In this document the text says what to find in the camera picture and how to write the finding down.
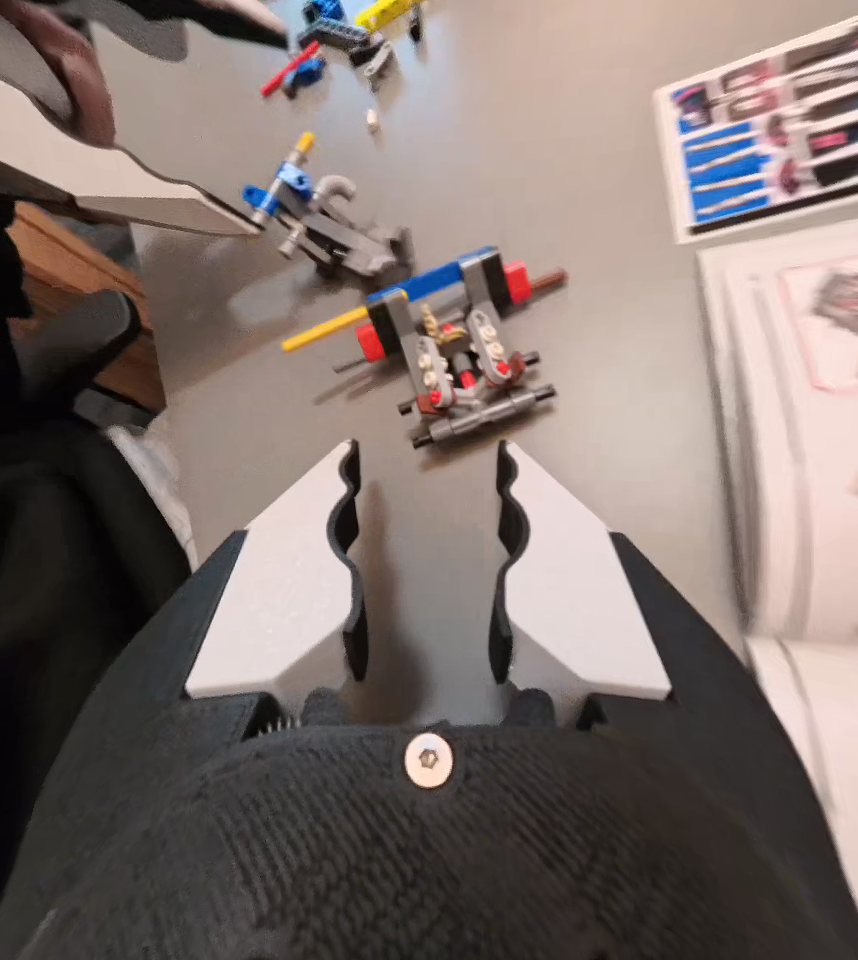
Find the person's left hand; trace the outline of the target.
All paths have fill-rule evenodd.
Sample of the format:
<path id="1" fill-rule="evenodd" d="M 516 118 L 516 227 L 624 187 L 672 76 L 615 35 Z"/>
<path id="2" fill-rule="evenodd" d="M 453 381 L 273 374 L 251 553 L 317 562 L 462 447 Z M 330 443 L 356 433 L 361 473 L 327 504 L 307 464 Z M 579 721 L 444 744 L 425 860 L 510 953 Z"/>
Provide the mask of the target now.
<path id="1" fill-rule="evenodd" d="M 116 146 L 111 92 L 89 41 L 47 7 L 27 1 L 0 1 L 0 16 L 36 51 L 65 90 L 73 108 L 72 127 L 83 142 Z"/>

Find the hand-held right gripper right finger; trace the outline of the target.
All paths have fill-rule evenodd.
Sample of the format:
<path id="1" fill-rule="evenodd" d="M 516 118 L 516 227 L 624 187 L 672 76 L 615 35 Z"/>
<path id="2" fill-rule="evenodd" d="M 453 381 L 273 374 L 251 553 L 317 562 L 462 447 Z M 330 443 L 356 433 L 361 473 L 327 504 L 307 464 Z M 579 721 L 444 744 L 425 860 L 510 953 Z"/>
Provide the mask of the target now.
<path id="1" fill-rule="evenodd" d="M 672 684 L 610 528 L 513 441 L 497 450 L 498 539 L 488 636 L 496 685 L 541 690 L 561 726 L 591 696 L 662 703 Z"/>

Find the open instruction booklet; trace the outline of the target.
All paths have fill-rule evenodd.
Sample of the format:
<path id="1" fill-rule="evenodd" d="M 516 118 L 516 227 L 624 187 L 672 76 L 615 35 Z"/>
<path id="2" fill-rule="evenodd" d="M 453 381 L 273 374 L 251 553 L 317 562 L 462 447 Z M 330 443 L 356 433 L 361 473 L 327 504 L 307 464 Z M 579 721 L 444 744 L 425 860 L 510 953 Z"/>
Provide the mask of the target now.
<path id="1" fill-rule="evenodd" d="M 858 219 L 698 261 L 748 661 L 858 933 Z"/>

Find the lego chassis assembly with axles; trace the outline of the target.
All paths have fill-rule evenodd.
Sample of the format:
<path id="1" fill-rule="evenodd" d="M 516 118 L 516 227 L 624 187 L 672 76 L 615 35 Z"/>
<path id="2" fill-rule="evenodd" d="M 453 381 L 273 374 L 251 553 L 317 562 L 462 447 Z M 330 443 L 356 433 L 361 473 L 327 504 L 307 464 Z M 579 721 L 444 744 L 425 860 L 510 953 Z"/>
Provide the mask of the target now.
<path id="1" fill-rule="evenodd" d="M 411 398 L 402 416 L 417 419 L 414 450 L 440 448 L 527 417 L 557 396 L 537 383 L 537 351 L 509 339 L 506 321 L 567 286 L 565 269 L 534 275 L 485 246 L 370 295 L 364 304 L 292 336 L 294 354 L 352 330 L 361 355 L 347 367 L 404 363 Z"/>

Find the grey and blue lego assembly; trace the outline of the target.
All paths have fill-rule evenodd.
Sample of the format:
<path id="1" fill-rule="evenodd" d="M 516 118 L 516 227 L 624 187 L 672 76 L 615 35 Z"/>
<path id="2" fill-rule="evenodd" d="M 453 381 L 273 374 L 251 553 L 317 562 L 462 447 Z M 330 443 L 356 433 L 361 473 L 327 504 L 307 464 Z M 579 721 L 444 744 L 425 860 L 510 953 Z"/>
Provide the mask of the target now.
<path id="1" fill-rule="evenodd" d="M 315 142 L 313 132 L 304 132 L 266 187 L 243 186 L 250 220 L 264 232 L 277 228 L 282 258 L 308 258 L 328 279 L 351 274 L 374 289 L 410 279 L 415 268 L 411 231 L 355 219 L 349 208 L 355 181 L 339 174 L 315 179 L 309 173 Z"/>

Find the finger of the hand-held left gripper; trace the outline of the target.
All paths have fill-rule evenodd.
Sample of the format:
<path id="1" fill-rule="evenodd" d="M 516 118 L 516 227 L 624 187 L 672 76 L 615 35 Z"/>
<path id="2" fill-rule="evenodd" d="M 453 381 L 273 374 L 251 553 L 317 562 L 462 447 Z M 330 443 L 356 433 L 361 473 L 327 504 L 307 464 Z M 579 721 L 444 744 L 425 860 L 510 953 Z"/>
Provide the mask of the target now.
<path id="1" fill-rule="evenodd" d="M 0 197 L 94 221 L 220 237 L 261 233 L 194 184 L 163 177 L 125 150 L 76 138 L 1 78 Z"/>
<path id="2" fill-rule="evenodd" d="M 90 20 L 131 48 L 166 63 L 187 59 L 186 23 L 225 40 L 289 47 L 286 23 L 258 1 L 93 1 Z"/>

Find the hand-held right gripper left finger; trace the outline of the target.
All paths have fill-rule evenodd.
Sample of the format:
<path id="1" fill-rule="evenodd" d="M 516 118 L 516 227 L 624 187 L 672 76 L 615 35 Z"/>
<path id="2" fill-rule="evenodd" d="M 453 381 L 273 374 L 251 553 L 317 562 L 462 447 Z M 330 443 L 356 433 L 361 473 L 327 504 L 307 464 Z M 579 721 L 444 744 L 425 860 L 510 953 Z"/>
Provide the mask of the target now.
<path id="1" fill-rule="evenodd" d="M 194 700 L 264 693 L 298 714 L 319 688 L 361 684 L 370 636 L 361 573 L 357 440 L 338 443 L 243 530 L 188 674 Z"/>

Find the pile of loose lego pieces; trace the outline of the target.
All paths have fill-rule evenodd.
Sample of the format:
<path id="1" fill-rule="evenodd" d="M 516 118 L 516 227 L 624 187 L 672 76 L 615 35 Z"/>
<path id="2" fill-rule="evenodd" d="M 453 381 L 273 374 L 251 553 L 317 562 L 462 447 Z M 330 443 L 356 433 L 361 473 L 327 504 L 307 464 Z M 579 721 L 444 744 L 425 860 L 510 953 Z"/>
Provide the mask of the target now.
<path id="1" fill-rule="evenodd" d="M 372 99 L 399 73 L 399 53 L 388 32 L 399 22 L 411 45 L 424 41 L 424 2 L 372 2 L 349 16 L 344 2 L 304 2 L 304 29 L 295 40 L 295 53 L 285 67 L 268 78 L 259 95 L 268 100 L 280 94 L 296 100 L 303 90 L 314 88 L 327 77 L 327 53 L 334 52 L 362 77 Z"/>

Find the black chair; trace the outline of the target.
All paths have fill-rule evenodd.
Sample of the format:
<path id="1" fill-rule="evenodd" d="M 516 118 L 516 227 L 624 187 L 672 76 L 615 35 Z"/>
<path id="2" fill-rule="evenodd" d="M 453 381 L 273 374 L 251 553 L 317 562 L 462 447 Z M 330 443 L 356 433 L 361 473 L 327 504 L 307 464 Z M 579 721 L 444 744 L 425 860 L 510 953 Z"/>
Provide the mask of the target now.
<path id="1" fill-rule="evenodd" d="M 135 303 L 119 291 L 86 294 L 15 342 L 23 382 L 23 412 L 30 422 L 75 415 L 106 429 L 141 431 L 156 414 L 97 379 L 133 346 L 142 331 Z"/>

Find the sticker sheet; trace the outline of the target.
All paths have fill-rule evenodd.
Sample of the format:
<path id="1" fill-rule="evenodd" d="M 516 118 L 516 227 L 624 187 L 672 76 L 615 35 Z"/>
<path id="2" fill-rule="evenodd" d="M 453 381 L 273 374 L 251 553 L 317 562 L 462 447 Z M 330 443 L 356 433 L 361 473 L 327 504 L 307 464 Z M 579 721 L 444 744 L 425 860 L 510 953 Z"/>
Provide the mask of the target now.
<path id="1" fill-rule="evenodd" d="M 858 202 L 858 16 L 652 102 L 679 245 Z"/>

